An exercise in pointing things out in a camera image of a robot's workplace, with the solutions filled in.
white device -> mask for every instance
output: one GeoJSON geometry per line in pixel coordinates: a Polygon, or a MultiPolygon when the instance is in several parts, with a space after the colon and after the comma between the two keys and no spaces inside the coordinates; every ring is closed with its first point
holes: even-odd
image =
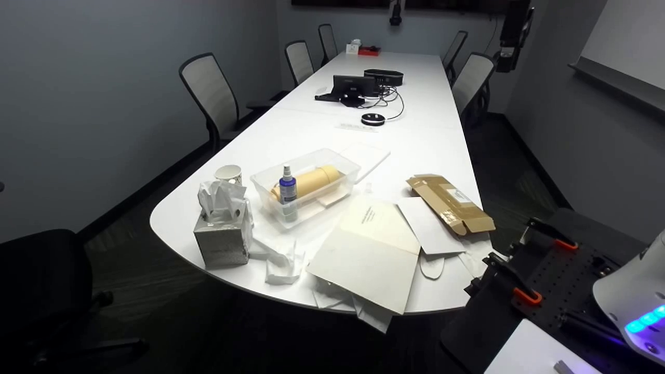
{"type": "Polygon", "coordinates": [[[665,231],[625,266],[597,280],[593,295],[633,350],[665,366],[665,231]]]}

tv screen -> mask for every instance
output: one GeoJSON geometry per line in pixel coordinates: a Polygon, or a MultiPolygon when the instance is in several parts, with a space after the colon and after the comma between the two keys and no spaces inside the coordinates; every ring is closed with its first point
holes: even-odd
{"type": "Polygon", "coordinates": [[[510,0],[407,0],[407,9],[458,11],[474,13],[505,13],[510,0]]]}
{"type": "Polygon", "coordinates": [[[309,7],[387,8],[390,0],[291,0],[291,4],[309,7]]]}

small white box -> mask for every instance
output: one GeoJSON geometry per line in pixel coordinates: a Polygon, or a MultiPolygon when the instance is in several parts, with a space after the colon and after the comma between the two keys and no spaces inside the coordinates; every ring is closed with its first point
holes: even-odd
{"type": "Polygon", "coordinates": [[[346,45],[346,53],[349,53],[351,55],[357,55],[358,50],[360,49],[360,45],[357,44],[347,44],[346,45]]]}

flattened cardboard box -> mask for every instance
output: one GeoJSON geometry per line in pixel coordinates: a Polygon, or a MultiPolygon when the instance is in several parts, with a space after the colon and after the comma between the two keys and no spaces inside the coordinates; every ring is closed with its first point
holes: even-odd
{"type": "Polygon", "coordinates": [[[407,183],[458,235],[496,230],[492,218],[444,177],[419,174],[407,180],[407,183]]]}

beige cylinder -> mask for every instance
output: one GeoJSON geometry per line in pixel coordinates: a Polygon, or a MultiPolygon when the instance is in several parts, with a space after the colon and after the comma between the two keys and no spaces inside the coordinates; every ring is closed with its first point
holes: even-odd
{"type": "MultiPolygon", "coordinates": [[[[313,172],[295,176],[296,198],[301,198],[319,188],[333,183],[340,178],[339,171],[332,165],[324,165],[313,172]]],[[[270,191],[272,196],[279,201],[279,184],[270,191]]]]}

